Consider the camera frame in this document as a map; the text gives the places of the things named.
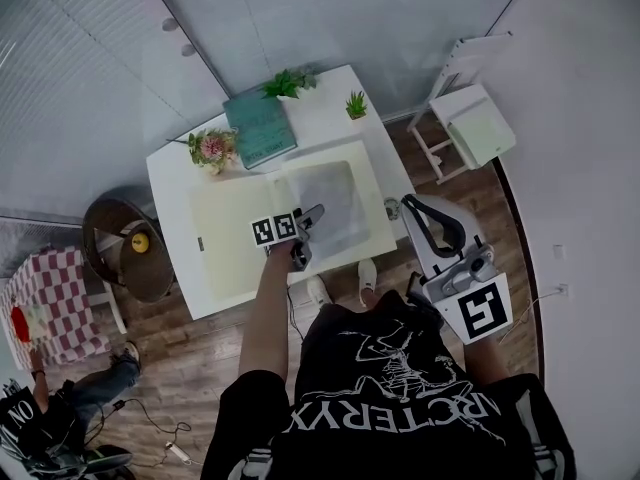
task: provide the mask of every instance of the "power cord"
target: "power cord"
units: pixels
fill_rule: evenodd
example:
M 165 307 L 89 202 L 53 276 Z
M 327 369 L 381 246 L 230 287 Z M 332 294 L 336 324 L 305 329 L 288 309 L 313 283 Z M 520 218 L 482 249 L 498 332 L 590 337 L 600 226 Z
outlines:
M 289 288 L 287 288 L 287 298 L 289 299 L 289 323 L 291 324 L 291 327 L 293 327 L 298 332 L 300 341 L 303 341 L 304 336 L 300 332 L 298 324 L 296 323 L 296 315 L 293 311 L 293 301 L 291 300 L 291 295 L 289 294 Z
M 536 302 L 542 299 L 546 299 L 547 297 L 553 297 L 554 295 L 561 295 L 563 293 L 565 293 L 565 291 L 562 288 L 557 288 L 556 291 L 547 293 L 546 295 L 542 295 L 537 299 L 535 299 L 531 304 L 527 306 L 527 309 L 523 311 L 523 313 L 520 315 L 520 318 L 518 318 L 518 320 L 516 320 L 516 323 L 513 324 L 511 329 L 509 329 L 509 332 L 507 332 L 507 334 L 505 334 L 502 338 L 500 338 L 498 345 L 502 345 L 502 342 L 507 339 L 507 336 L 509 336 L 509 334 L 511 334 L 516 329 L 516 327 L 518 327 L 520 324 L 524 324 L 529 321 L 528 318 L 526 320 L 524 318 L 529 315 L 529 311 L 531 310 L 531 308 Z
M 131 465 L 132 466 L 137 466 L 139 468 L 156 468 L 158 466 L 161 466 L 167 460 L 167 458 L 169 456 L 169 450 L 174 445 L 176 445 L 176 443 L 178 441 L 178 432 L 180 432 L 180 431 L 182 431 L 182 432 L 191 432 L 191 425 L 189 425 L 188 423 L 185 423 L 184 421 L 179 421 L 176 424 L 176 428 L 174 430 L 165 430 L 165 429 L 161 428 L 155 421 L 153 421 L 151 419 L 151 417 L 149 416 L 149 413 L 147 412 L 147 408 L 137 398 L 129 398 L 128 400 L 118 400 L 116 403 L 113 404 L 113 410 L 106 417 L 104 415 L 104 411 L 102 410 L 102 407 L 100 407 L 100 413 L 101 413 L 100 422 L 97 423 L 91 430 L 89 430 L 87 432 L 87 434 L 89 434 L 90 432 L 93 432 L 98 427 L 100 427 L 100 428 L 98 428 L 98 431 L 93 436 L 91 436 L 91 438 L 87 442 L 85 442 L 85 446 L 87 446 L 91 441 L 93 441 L 96 437 L 98 437 L 100 435 L 100 432 L 102 432 L 102 429 L 104 428 L 105 421 L 108 420 L 111 416 L 113 416 L 114 413 L 116 413 L 120 409 L 122 409 L 129 402 L 138 403 L 140 405 L 140 407 L 142 408 L 142 411 L 144 412 L 144 415 L 149 420 L 149 422 L 154 427 L 156 427 L 160 432 L 163 432 L 164 434 L 170 434 L 170 435 L 173 436 L 173 440 L 171 440 L 165 446 L 164 456 L 162 457 L 162 459 L 160 461 L 156 462 L 155 464 L 136 464 L 136 463 L 132 462 Z M 187 466 L 189 466 L 191 464 L 198 464 L 198 465 L 202 466 L 202 463 L 197 462 L 197 461 L 191 459 L 190 457 L 187 458 L 186 460 L 182 460 L 182 463 L 186 464 Z

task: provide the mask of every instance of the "white shoe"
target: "white shoe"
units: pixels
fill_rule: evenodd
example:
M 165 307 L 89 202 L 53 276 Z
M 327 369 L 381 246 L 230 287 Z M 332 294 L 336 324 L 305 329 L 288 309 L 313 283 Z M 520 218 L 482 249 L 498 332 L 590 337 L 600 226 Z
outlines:
M 314 302 L 319 307 L 333 302 L 320 276 L 313 276 L 307 279 L 307 292 L 309 293 L 311 302 Z
M 136 363 L 140 364 L 140 352 L 133 341 L 127 341 L 124 344 L 124 353 L 133 357 L 136 360 Z
M 378 279 L 378 270 L 376 264 L 368 258 L 358 263 L 358 296 L 360 297 L 360 304 L 366 307 L 366 304 L 362 300 L 362 290 L 369 288 L 371 291 L 376 289 L 376 280 Z

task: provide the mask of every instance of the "small succulent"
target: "small succulent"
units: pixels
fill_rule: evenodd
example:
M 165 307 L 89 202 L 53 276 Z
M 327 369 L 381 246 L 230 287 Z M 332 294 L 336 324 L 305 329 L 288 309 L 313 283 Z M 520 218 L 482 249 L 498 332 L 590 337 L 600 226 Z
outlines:
M 364 102 L 364 93 L 362 91 L 358 94 L 351 93 L 351 97 L 347 100 L 347 114 L 353 120 L 367 115 L 367 104 Z
M 217 128 L 200 130 L 196 135 L 190 133 L 187 145 L 191 161 L 200 167 L 209 165 L 217 174 L 236 152 L 236 135 L 234 131 Z
M 277 96 L 288 96 L 298 98 L 298 89 L 315 88 L 316 77 L 310 70 L 284 71 L 276 74 L 273 80 L 264 84 L 264 97 L 275 98 Z

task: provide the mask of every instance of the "yellow ball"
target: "yellow ball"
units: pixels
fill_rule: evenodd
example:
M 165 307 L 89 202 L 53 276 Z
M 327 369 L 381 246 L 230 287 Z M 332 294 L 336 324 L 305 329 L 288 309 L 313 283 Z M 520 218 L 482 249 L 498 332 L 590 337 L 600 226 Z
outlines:
M 133 250 L 143 254 L 149 250 L 149 237 L 144 233 L 136 233 L 131 240 Z

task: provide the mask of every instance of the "pink flower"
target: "pink flower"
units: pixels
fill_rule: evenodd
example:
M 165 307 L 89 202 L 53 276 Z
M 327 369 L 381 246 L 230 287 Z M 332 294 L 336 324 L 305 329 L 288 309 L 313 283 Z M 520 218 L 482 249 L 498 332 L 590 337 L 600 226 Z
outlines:
M 205 137 L 200 146 L 200 151 L 205 158 L 212 161 L 217 161 L 222 158 L 225 151 L 224 141 L 217 137 Z

